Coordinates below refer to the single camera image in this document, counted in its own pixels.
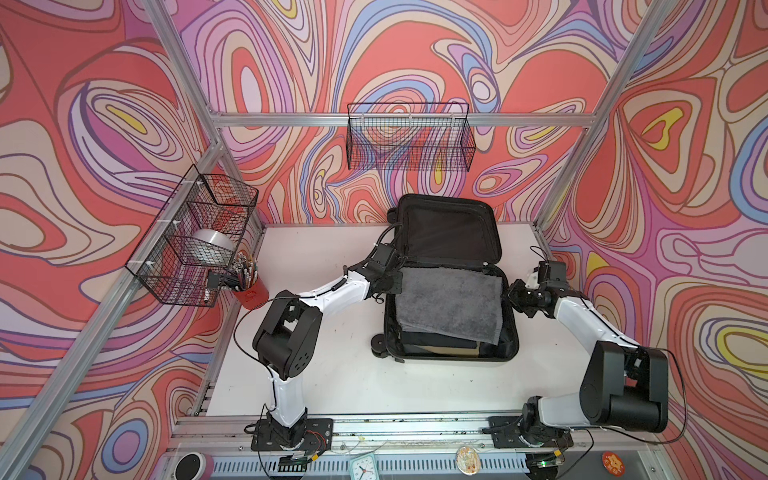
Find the grey towel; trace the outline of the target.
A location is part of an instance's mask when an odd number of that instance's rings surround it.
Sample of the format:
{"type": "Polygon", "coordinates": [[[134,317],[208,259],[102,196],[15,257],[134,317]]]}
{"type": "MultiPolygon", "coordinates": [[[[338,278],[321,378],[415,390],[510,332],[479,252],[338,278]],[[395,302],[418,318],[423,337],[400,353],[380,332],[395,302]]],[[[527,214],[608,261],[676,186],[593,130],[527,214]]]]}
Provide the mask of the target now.
{"type": "Polygon", "coordinates": [[[455,268],[405,268],[395,296],[407,332],[428,332],[496,345],[503,327],[503,279],[455,268]]]}

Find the black t-shirt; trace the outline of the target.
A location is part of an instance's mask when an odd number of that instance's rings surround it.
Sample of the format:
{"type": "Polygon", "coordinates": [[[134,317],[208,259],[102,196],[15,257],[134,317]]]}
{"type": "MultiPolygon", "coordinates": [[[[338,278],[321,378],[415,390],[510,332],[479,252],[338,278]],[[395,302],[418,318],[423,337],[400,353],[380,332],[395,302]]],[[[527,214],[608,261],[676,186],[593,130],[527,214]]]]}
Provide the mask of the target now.
{"type": "Polygon", "coordinates": [[[403,351],[411,355],[434,355],[425,349],[426,346],[473,348],[475,345],[478,345],[480,350],[478,341],[428,332],[402,332],[400,334],[400,341],[403,351]]]}

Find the khaki shorts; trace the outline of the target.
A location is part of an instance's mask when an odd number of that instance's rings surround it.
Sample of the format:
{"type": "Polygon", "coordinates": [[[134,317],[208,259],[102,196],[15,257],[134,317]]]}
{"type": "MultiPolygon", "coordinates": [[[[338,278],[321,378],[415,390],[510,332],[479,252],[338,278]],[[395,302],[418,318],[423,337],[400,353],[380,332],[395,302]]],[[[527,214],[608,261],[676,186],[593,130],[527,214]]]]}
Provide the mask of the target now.
{"type": "Polygon", "coordinates": [[[479,346],[473,348],[460,348],[453,346],[426,346],[426,350],[434,355],[458,358],[478,358],[480,356],[479,346]]]}

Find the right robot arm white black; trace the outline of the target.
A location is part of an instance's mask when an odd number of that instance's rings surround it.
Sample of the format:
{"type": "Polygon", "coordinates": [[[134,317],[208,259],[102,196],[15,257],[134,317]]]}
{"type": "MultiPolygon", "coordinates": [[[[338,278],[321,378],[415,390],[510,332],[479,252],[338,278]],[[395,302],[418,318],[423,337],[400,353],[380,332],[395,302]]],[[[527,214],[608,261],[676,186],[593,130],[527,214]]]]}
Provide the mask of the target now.
{"type": "Polygon", "coordinates": [[[669,360],[610,324],[585,296],[562,284],[529,287],[517,280],[507,292],[512,307],[530,318],[541,313],[563,325],[590,355],[577,391],[533,396],[518,421],[521,439],[538,446],[565,430],[614,427],[661,433],[668,425],[669,360]]]}

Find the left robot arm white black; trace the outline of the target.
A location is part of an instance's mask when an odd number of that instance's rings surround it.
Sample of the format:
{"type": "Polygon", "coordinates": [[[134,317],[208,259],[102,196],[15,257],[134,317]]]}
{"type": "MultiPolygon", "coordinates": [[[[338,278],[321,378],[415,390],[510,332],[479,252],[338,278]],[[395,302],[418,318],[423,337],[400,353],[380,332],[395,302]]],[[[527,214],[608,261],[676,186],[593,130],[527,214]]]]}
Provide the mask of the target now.
{"type": "Polygon", "coordinates": [[[255,450],[295,450],[317,437],[308,431],[301,374],[312,360],[324,318],[386,294],[402,292],[402,273],[349,268],[336,280],[302,293],[279,292],[252,347],[270,375],[272,402],[257,422],[255,450]]]}

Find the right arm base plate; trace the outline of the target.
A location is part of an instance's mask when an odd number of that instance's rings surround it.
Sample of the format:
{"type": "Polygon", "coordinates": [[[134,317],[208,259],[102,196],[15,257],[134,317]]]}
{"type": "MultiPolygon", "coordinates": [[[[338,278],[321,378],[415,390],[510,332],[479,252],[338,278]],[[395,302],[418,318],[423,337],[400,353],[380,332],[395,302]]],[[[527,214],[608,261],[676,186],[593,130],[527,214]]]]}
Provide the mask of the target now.
{"type": "Polygon", "coordinates": [[[569,430],[541,424],[538,420],[527,423],[522,415],[491,416],[488,425],[481,429],[490,435],[498,449],[548,448],[569,449],[574,445],[569,430]]]}

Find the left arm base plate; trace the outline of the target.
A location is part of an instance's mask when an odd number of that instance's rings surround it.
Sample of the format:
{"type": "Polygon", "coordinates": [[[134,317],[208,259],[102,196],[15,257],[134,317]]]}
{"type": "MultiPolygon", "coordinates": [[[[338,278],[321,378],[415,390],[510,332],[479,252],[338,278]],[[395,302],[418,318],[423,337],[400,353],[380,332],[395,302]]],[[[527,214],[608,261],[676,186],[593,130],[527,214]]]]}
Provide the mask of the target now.
{"type": "Polygon", "coordinates": [[[324,452],[332,447],[334,421],[331,418],[300,419],[285,427],[268,416],[255,424],[250,448],[255,452],[324,452]]]}

